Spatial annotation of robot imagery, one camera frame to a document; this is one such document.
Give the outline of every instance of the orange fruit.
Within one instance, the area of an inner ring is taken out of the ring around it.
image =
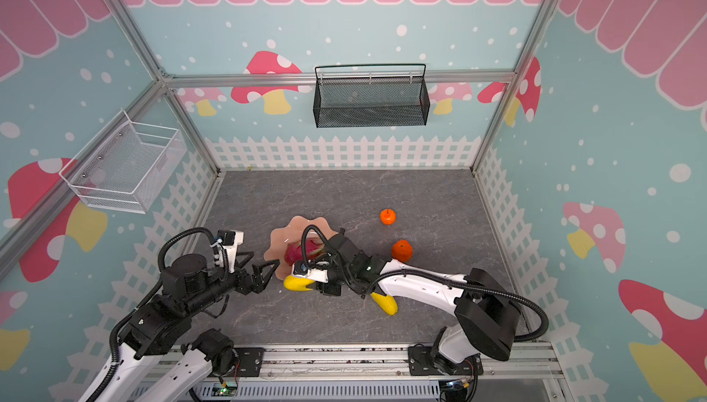
[[[385,209],[380,213],[380,221],[385,225],[391,225],[395,222],[395,211],[393,209]]]
[[[396,242],[391,252],[393,253],[393,258],[402,263],[406,263],[412,258],[412,246],[405,239]]]

